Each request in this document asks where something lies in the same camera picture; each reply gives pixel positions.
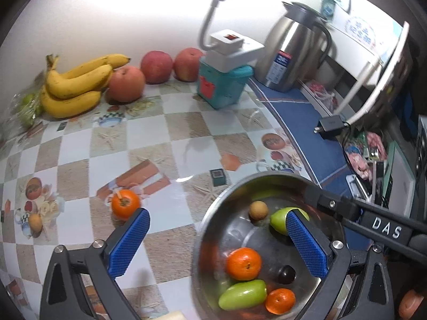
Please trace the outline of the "small orange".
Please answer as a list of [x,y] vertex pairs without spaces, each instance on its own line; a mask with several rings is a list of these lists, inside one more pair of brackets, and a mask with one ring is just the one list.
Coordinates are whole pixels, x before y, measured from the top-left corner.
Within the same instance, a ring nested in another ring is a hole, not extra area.
[[132,190],[118,190],[113,194],[111,208],[119,220],[127,221],[140,208],[140,198]]

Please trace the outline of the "green mango-shaped fruit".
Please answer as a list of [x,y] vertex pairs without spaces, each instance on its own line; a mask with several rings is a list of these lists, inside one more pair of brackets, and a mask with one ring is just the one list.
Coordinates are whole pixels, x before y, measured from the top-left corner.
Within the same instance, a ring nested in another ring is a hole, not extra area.
[[287,225],[286,225],[286,219],[289,212],[292,212],[293,210],[299,211],[306,220],[310,220],[310,217],[307,212],[302,210],[299,207],[285,207],[280,210],[277,210],[275,213],[273,213],[270,217],[270,226],[275,229],[276,232],[282,234],[282,235],[288,235],[287,232]]

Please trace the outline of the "large orange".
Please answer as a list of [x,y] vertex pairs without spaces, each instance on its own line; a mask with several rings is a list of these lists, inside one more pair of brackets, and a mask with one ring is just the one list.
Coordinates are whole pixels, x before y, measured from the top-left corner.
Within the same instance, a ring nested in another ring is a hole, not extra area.
[[226,273],[238,281],[251,281],[261,270],[260,254],[250,248],[242,247],[232,251],[226,260]]

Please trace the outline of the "green apple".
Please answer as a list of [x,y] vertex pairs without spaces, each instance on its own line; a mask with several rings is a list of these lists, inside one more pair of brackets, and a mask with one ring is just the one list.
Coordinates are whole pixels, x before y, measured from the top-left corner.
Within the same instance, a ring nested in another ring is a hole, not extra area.
[[219,297],[219,307],[225,311],[249,309],[262,304],[267,298],[266,283],[262,279],[238,282]]

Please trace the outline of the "smartphone on stand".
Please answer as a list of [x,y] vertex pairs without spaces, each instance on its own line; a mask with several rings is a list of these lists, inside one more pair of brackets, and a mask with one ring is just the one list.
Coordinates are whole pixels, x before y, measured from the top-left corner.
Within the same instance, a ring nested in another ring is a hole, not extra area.
[[382,205],[383,176],[384,176],[383,161],[373,161],[371,202],[379,206]]

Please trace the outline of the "pink plastic bag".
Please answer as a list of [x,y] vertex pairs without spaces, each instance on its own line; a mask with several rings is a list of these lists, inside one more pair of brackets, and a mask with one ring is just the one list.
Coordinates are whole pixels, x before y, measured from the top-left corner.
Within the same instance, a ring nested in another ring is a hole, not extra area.
[[371,131],[362,131],[356,136],[350,136],[345,143],[345,152],[354,172],[364,181],[372,180],[374,161],[387,160],[381,136]]

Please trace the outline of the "steel bowl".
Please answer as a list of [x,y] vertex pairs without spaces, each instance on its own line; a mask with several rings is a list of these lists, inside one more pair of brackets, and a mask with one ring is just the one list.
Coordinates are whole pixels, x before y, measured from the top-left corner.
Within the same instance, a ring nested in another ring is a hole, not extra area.
[[295,270],[295,280],[288,285],[296,296],[295,306],[281,319],[296,319],[320,284],[306,268],[291,239],[273,229],[269,219],[250,219],[250,205],[260,200],[269,214],[285,207],[300,207],[329,238],[345,240],[342,226],[309,206],[303,198],[312,182],[299,175],[265,171],[249,175],[226,188],[210,205],[202,219],[192,256],[192,299],[201,319],[276,319],[265,305],[236,311],[219,307],[220,295],[235,284],[225,272],[228,255],[240,247],[257,251],[262,258],[258,275],[267,291],[283,287],[280,273],[286,266]]

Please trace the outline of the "black power adapter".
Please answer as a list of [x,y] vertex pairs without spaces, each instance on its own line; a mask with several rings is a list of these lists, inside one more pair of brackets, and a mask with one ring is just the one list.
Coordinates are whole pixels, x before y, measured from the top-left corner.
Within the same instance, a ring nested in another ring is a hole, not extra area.
[[322,139],[333,139],[340,135],[345,128],[345,123],[339,116],[328,116],[321,118],[313,132]]

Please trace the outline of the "red apple left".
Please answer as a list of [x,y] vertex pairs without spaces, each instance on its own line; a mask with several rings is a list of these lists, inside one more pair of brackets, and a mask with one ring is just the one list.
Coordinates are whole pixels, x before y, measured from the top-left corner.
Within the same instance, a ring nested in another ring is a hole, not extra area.
[[119,103],[131,103],[143,95],[145,76],[135,66],[117,69],[109,80],[107,95],[110,100]]

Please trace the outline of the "red apple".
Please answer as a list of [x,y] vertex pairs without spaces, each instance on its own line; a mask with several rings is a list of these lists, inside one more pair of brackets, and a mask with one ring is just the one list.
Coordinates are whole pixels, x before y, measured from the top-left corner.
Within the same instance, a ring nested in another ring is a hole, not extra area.
[[195,82],[198,78],[199,61],[204,53],[196,48],[186,48],[175,57],[173,70],[182,82]]
[[117,69],[109,80],[107,95],[110,100],[119,103],[131,103],[143,95],[145,76],[135,66]]
[[163,51],[149,51],[140,62],[140,70],[148,84],[161,84],[170,79],[173,69],[172,57]]

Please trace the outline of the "yellow banana bunch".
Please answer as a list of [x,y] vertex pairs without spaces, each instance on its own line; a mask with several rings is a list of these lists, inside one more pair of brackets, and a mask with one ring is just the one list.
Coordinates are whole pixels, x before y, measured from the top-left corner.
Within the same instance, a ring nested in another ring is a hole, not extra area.
[[108,87],[115,69],[128,64],[124,54],[109,54],[60,73],[59,56],[46,57],[46,77],[40,93],[41,105],[49,116],[62,119],[94,109]]

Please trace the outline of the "clear bag of green fruit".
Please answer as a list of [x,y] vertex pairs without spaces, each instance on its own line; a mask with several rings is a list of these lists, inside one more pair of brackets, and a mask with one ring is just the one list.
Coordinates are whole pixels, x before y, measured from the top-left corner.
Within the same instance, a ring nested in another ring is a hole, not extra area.
[[6,112],[4,127],[10,134],[23,133],[30,129],[43,113],[41,89],[45,73],[40,72],[30,85],[16,94]]

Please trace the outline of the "teal plastic box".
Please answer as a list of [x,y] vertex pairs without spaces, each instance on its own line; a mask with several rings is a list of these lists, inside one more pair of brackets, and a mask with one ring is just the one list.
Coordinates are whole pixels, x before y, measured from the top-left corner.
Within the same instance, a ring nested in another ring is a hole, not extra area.
[[199,60],[197,94],[214,109],[234,105],[240,99],[252,74],[250,65],[235,68],[227,73],[220,72],[206,64],[203,56]]

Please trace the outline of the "red apple middle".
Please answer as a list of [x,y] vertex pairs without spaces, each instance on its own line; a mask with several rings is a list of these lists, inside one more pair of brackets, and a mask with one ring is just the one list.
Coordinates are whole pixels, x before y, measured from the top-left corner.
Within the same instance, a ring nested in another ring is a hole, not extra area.
[[170,79],[173,69],[172,57],[163,51],[149,51],[140,62],[140,70],[148,84],[161,84]]

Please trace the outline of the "red apple right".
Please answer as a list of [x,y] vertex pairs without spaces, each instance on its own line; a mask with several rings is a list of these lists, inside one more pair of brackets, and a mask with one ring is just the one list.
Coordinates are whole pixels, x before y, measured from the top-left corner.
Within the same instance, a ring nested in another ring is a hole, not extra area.
[[173,70],[182,82],[195,82],[198,78],[199,61],[204,53],[196,48],[186,48],[175,57]]

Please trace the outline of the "steel thermos kettle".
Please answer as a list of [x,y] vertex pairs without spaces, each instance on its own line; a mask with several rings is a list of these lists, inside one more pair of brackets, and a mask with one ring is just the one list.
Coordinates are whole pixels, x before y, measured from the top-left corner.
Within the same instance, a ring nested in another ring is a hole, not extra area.
[[326,38],[326,48],[318,65],[327,57],[332,37],[326,28],[326,19],[315,9],[298,2],[282,4],[286,12],[266,37],[263,55],[254,68],[254,78],[269,89],[285,93],[303,75],[313,52],[315,32],[321,31]]

